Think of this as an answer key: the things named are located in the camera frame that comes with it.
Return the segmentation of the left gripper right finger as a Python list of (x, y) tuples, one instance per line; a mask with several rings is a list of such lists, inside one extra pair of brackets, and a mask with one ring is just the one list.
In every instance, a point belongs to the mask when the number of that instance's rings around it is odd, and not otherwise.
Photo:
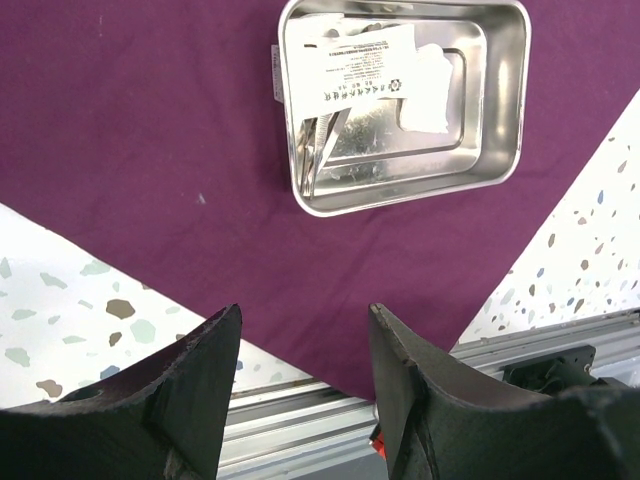
[(369, 345), (392, 479), (635, 479), (639, 392), (545, 395), (492, 378), (369, 308)]

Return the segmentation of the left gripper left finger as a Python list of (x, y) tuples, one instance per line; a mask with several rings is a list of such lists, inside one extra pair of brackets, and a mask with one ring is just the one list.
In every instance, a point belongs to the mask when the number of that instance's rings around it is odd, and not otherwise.
[(56, 402), (2, 410), (2, 478), (216, 478), (241, 330), (233, 304)]

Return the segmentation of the stainless steel tray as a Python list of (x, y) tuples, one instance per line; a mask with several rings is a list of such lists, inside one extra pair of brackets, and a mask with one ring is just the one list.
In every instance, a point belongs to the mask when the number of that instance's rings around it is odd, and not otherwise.
[[(416, 48), (434, 43), (454, 69), (448, 132), (404, 131), (404, 98), (351, 107), (312, 199), (300, 192), (305, 121), (293, 117), (284, 54), (287, 22), (342, 14), (367, 23), (412, 24)], [(283, 104), (291, 185), (298, 205), (317, 217), (495, 185), (521, 154), (531, 25), (517, 1), (291, 1), (273, 48), (274, 95)]]

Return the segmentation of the purple cloth mat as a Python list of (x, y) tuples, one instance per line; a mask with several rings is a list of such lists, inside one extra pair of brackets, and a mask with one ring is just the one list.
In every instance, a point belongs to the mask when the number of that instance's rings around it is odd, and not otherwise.
[(639, 87), (635, 1), (527, 1), (525, 119), (487, 114), (509, 180), (320, 219), (295, 202), (269, 49), (279, 1), (5, 1), (1, 201), (349, 394), (367, 310), (452, 347)]

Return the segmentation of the white gauze pad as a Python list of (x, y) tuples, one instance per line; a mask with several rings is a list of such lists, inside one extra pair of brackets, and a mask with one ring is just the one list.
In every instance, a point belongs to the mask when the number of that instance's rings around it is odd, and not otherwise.
[(453, 65), (437, 44), (417, 49), (414, 82), (402, 100), (398, 124), (404, 131), (448, 132), (447, 104)]

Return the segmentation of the steel tweezers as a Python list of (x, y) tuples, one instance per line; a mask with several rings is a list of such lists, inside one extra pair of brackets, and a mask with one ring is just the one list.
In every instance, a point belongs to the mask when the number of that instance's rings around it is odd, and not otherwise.
[(304, 197), (314, 197), (319, 174), (330, 158), (350, 113), (351, 109), (347, 108), (305, 121), (300, 180), (300, 192)]

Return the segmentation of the white sachet packet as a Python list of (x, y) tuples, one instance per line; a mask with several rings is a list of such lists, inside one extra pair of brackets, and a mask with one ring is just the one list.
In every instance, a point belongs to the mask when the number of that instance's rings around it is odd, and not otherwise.
[(294, 18), (284, 29), (290, 109), (296, 120), (383, 98), (416, 85), (412, 24), (367, 23), (342, 14)]

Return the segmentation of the aluminium rail frame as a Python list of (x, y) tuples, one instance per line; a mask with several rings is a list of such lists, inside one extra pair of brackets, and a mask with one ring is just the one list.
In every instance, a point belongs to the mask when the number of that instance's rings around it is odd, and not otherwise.
[[(454, 357), (496, 379), (505, 366), (588, 344), (591, 370), (639, 382), (639, 312), (627, 310), (524, 333), (466, 340)], [(313, 379), (234, 395), (220, 453), (220, 479), (384, 479), (369, 444), (373, 406)]]

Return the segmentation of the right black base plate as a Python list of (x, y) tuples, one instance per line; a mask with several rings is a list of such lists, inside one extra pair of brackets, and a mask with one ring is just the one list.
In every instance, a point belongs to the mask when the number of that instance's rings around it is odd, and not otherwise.
[(596, 348), (583, 345), (504, 367), (503, 381), (519, 388), (556, 396), (573, 387), (627, 385), (613, 377), (594, 377), (591, 367)]

